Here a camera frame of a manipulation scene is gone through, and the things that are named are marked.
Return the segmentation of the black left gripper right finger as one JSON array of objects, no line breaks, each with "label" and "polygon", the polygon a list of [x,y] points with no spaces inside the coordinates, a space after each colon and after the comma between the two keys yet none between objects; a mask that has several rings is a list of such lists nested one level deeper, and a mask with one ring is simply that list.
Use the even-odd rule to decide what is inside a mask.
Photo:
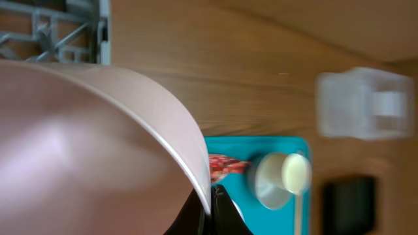
[{"label": "black left gripper right finger", "polygon": [[211,234],[253,235],[224,186],[212,186]]}]

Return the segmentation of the grey small saucer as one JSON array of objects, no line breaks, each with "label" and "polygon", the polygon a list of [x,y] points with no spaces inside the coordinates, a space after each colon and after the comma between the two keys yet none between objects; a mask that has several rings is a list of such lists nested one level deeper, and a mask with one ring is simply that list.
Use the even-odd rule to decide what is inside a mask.
[{"label": "grey small saucer", "polygon": [[246,170],[251,194],[269,210],[281,209],[291,198],[291,192],[283,186],[282,180],[286,158],[285,153],[257,153]]}]

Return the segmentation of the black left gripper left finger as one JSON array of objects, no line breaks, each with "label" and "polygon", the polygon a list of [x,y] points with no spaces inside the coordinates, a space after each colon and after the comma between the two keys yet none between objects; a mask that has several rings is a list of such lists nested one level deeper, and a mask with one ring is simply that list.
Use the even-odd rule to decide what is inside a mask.
[{"label": "black left gripper left finger", "polygon": [[164,235],[203,235],[206,214],[200,198],[192,190],[174,222]]}]

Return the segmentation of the cream cup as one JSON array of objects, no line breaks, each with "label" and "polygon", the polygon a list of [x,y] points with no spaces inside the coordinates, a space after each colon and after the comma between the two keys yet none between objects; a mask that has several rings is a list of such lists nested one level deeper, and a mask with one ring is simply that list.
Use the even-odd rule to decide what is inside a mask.
[{"label": "cream cup", "polygon": [[302,195],[312,180],[312,167],[305,156],[298,153],[288,155],[281,168],[283,188],[294,195]]}]

